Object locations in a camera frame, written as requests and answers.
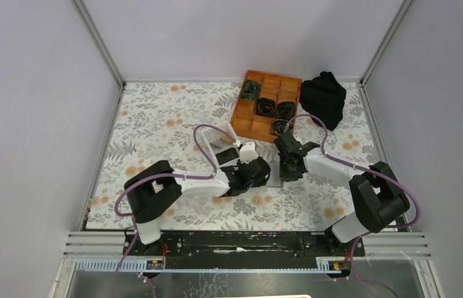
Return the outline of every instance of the black cloth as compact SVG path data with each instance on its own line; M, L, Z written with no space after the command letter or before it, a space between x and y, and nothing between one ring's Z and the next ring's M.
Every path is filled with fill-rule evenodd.
M345 97L346 90L334 75L322 71L317 78L301 84L299 102L305 111L321 119L329 130L334 130L343 119Z

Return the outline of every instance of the wooden tray compartment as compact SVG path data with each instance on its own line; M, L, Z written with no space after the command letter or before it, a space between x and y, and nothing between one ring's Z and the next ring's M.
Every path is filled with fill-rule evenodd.
M276 104L285 101L294 102L295 113L297 114L301 79L248 70L243 81L243 86L246 80L257 81L261 84L259 98L266 97L276 102ZM275 120L277 119L274 117L256 115L255 101L244 100L239 95L230 123L235 133L241 137L273 143L277 138L277 136L271 134L272 123Z

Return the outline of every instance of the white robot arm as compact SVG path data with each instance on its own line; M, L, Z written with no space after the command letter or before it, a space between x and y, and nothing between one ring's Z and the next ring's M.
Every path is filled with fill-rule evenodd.
M161 160L129 179L124 184L124 189L142 179L159 176L142 183L127 194L140 241L147 245L160 239L158 217L181 196L238 196L251 187L266 185L270 177L270 166L255 152L255 144L245 143L238 156L235 165L221 167L215 175L210 172L173 169L167 160Z
M332 251L343 249L346 243L364 233L381 231L410 207L401 189L385 179L327 158L319 144L308 142L302 145L290 133L283 133L274 143L279 150L279 171L283 181L296 181L310 172L350 189L355 211L325 230L329 241L325 244ZM396 180L390 166L382 161L370 169Z

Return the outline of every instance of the floral tablecloth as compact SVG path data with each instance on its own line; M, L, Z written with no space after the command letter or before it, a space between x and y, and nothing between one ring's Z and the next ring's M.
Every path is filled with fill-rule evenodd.
M356 83L341 84L347 90L343 120L329 133L326 149L358 163L375 163L377 151ZM178 169L211 171L192 139L193 128L230 120L239 90L240 83L128 83L86 228L131 226L130 218L115 215L114 202L129 178L158 160ZM298 114L303 113L299 107ZM319 143L324 136L304 118L297 119L294 133L303 142ZM277 158L275 145L255 142L268 162ZM130 212L127 200L120 210ZM348 189L307 173L283 188L260 187L238 197L182 197L159 222L163 230L321 231L353 210Z

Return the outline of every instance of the gray wall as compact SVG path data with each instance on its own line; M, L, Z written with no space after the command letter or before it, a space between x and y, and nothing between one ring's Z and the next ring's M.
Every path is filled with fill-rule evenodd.
M368 90L444 293L463 297L463 1L415 1Z
M124 78L360 78L402 0L86 0Z
M0 1L0 297L46 297L117 87L70 1Z

